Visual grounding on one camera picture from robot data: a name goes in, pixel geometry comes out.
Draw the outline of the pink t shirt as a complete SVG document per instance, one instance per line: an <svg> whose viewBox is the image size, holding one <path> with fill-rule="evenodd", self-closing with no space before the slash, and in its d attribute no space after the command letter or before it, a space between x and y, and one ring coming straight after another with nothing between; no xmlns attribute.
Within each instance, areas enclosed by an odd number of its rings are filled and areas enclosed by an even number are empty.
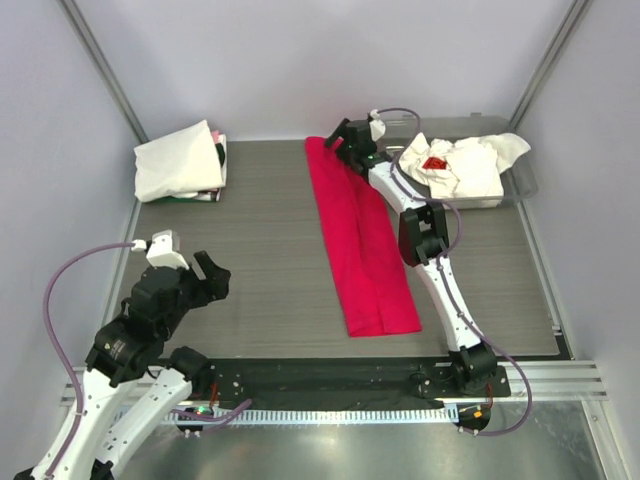
<svg viewBox="0 0 640 480"><path fill-rule="evenodd" d="M384 200L321 137L304 148L329 265L351 337L418 333L421 320Z"/></svg>

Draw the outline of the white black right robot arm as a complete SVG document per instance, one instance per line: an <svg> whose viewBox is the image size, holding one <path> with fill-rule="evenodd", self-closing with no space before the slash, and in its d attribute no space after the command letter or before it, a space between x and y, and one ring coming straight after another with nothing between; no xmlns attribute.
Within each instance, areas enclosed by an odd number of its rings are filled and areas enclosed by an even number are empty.
<svg viewBox="0 0 640 480"><path fill-rule="evenodd" d="M399 162L377 146L377 120L343 119L324 146L377 191L399 216L398 248L429 291L442 323L450 358L450 379L462 395L494 393L498 361L473 320L449 258L445 203L419 193Z"/></svg>

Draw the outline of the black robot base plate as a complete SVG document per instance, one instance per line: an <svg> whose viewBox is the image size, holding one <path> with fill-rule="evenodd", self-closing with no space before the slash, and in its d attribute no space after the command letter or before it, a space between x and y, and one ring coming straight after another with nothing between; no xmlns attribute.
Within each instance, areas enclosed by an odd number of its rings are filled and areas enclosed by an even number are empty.
<svg viewBox="0 0 640 480"><path fill-rule="evenodd" d="M438 357L215 359L190 396L232 409L392 411L437 409L446 400L507 398L506 370L458 382L450 362Z"/></svg>

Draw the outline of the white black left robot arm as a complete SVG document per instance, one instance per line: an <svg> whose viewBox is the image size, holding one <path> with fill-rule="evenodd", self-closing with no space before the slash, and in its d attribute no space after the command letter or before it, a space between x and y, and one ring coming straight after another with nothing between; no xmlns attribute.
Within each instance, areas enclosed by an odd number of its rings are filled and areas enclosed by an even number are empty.
<svg viewBox="0 0 640 480"><path fill-rule="evenodd" d="M95 335L82 375L69 374L75 401L44 457L19 479L115 479L160 421L180 402L205 397L212 363L190 347L173 351L151 387L121 418L123 401L159 359L187 313L223 300L231 273L205 251L152 260Z"/></svg>

